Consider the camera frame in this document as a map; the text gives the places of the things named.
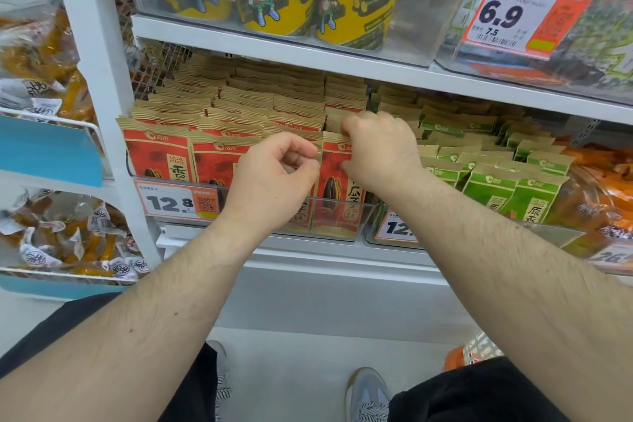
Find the person's left hand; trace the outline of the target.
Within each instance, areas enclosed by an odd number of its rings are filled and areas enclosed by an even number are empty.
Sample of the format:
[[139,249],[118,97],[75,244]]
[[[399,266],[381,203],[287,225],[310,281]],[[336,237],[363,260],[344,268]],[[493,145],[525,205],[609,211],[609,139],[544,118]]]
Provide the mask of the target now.
[[311,141],[287,131],[251,146],[237,163],[217,223],[226,223],[259,245],[301,208],[310,193],[295,186],[296,163],[317,156]]

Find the person's right hand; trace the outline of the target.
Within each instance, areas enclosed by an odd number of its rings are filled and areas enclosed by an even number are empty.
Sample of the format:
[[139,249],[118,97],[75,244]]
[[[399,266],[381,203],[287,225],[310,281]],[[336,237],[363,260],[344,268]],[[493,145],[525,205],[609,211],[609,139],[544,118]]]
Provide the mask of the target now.
[[408,194],[431,178],[422,167],[416,138],[402,119],[386,112],[346,117],[342,131],[351,139],[352,159],[362,167],[362,188],[389,200]]

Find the red seed packet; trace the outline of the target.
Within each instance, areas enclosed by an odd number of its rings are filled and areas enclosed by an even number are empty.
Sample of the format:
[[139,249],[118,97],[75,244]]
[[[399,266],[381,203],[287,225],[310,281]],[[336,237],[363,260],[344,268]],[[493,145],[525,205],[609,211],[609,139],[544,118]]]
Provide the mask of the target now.
[[323,132],[320,175],[310,233],[338,240],[354,240],[365,220],[366,191],[350,178],[344,164],[352,159],[348,136]]

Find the person's left forearm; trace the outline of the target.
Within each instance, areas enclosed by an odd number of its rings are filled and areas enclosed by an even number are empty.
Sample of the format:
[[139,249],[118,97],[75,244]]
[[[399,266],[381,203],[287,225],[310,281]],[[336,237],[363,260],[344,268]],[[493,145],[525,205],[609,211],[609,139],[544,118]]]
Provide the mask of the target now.
[[275,230],[223,213],[148,276],[0,379],[0,422],[157,422],[237,276]]

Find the person's right forearm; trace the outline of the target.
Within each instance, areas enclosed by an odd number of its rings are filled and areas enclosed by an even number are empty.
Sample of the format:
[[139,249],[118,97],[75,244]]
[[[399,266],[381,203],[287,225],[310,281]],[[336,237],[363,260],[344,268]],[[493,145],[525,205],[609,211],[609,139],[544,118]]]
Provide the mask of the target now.
[[633,287],[406,167],[382,195],[477,325],[574,422],[633,422]]

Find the clear plastic shelf bin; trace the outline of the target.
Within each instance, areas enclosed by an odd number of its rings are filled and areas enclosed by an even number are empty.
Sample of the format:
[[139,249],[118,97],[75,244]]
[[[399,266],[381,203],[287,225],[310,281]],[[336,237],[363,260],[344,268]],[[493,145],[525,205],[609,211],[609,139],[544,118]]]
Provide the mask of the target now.
[[550,59],[462,42],[481,0],[463,0],[436,57],[438,66],[503,82],[633,104],[633,0],[593,0]]
[[214,27],[270,40],[299,43],[352,55],[361,55],[420,67],[428,67],[431,65],[441,42],[445,39],[445,35],[460,1],[461,0],[397,0],[382,48],[375,51],[363,51],[346,49],[324,43],[315,37],[315,19],[318,12],[319,0],[315,0],[312,30],[310,35],[304,38],[281,38],[243,30],[237,12],[236,0],[233,1],[233,12],[230,18],[225,21],[207,21],[200,18],[171,15],[157,9],[154,0],[134,0],[138,11],[145,16],[163,18],[197,26]]
[[[132,178],[147,216],[162,228],[171,226],[202,229],[214,223],[229,210],[233,214],[234,190],[221,185],[203,185],[166,179],[134,176]],[[353,242],[365,229],[376,211],[377,204],[351,199],[307,196],[296,204],[297,212],[290,215],[290,202],[281,197],[270,198],[269,191],[256,189],[255,195],[245,195],[238,189],[238,202],[247,202],[235,214],[238,226],[263,223],[275,233],[307,236],[337,242]]]
[[[372,236],[372,228],[373,228],[374,222],[376,221],[376,217],[381,215],[385,207],[389,207],[389,206],[382,204],[379,208],[377,208],[377,211],[374,215],[371,225],[366,226],[365,229],[363,230],[363,235],[365,237],[366,242],[373,243],[375,245],[383,245],[383,244],[378,244],[374,242],[371,236]],[[586,234],[585,231],[582,231],[579,229],[573,229],[569,227],[564,227],[564,226],[537,224],[537,223],[530,223],[526,221],[516,221],[516,223],[526,228],[527,230],[531,231],[532,233],[542,237],[543,239],[547,240],[548,242],[552,243],[553,245],[559,248],[564,248],[565,246],[580,239],[582,236]],[[400,247],[400,248],[423,249],[423,246],[421,246],[418,242],[418,245],[414,245],[412,247],[408,246],[408,247]]]

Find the rows of red seed packets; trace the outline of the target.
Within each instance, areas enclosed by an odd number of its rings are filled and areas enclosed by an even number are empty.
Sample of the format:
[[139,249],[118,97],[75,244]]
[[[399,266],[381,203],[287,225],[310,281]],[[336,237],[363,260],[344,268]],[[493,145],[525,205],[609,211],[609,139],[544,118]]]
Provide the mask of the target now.
[[134,176],[230,187],[242,155],[287,131],[311,141],[366,109],[360,77],[195,53],[116,121]]

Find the rows of green seed packets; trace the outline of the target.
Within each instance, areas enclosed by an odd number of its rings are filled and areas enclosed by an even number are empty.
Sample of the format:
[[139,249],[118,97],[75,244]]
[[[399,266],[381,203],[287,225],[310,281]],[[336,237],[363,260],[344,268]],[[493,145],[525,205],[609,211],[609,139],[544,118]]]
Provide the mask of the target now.
[[395,84],[371,103],[407,122],[422,167],[447,185],[506,218],[550,220],[573,158],[523,107]]

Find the orange snack bag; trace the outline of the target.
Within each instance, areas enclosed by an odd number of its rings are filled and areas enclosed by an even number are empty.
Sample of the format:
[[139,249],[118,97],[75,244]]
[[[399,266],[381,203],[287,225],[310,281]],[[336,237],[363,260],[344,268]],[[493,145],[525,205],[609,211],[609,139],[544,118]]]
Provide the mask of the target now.
[[447,353],[442,372],[452,371],[503,355],[492,339],[485,332],[480,331],[469,342],[455,347]]

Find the person's grey shoe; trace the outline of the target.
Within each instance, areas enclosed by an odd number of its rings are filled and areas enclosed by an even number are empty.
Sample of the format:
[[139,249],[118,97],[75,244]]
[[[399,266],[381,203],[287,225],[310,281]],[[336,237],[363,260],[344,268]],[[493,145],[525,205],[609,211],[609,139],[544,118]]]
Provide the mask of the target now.
[[215,392],[215,420],[214,422],[222,422],[223,410],[226,408],[228,401],[232,395],[232,388],[228,380],[228,355],[225,347],[217,340],[207,340],[210,346],[217,354],[217,389]]
[[368,367],[350,376],[345,395],[346,422],[387,422],[389,395],[380,374]]

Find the person's grey right shoe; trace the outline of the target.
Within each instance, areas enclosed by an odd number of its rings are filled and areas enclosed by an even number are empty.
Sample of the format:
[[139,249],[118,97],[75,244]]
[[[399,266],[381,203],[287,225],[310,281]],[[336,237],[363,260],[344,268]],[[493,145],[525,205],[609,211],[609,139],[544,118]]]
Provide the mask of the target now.
[[387,422],[389,395],[380,374],[368,367],[350,376],[345,395],[346,422]]

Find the person's black shorts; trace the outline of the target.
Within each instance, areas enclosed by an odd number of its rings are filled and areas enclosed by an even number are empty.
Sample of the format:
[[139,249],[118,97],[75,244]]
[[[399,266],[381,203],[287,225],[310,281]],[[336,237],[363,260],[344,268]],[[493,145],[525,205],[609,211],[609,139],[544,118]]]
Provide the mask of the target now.
[[[63,304],[0,357],[0,378],[117,296]],[[158,422],[214,422],[216,362],[205,343]],[[570,422],[505,356],[440,373],[389,400],[387,422]]]

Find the pile of orange snack bags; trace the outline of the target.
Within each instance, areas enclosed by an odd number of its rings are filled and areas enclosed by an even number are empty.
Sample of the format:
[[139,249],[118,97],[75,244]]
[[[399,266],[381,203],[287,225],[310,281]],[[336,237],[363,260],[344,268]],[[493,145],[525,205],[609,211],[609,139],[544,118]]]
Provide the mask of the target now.
[[633,243],[633,149],[590,144],[562,154],[574,160],[546,223],[584,233],[564,249],[589,258],[614,242]]

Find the blue basket label strip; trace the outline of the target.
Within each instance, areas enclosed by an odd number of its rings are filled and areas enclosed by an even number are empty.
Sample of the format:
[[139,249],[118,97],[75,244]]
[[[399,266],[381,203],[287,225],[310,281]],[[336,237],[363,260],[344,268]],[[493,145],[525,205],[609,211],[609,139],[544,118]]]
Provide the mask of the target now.
[[76,300],[105,293],[121,293],[130,281],[41,271],[1,270],[0,288],[29,298]]
[[103,139],[91,122],[0,111],[0,170],[102,188]]

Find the white shelf upright post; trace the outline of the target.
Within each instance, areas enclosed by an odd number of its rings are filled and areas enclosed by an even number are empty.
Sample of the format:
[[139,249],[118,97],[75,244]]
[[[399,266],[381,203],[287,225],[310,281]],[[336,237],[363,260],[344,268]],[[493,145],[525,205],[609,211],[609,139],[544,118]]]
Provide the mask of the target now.
[[128,222],[147,265],[154,269],[163,259],[156,246],[159,231],[146,217],[143,203],[126,164],[126,146],[116,118],[127,115],[134,92],[125,55],[115,0],[63,0],[80,62],[87,81],[102,137],[117,208]]

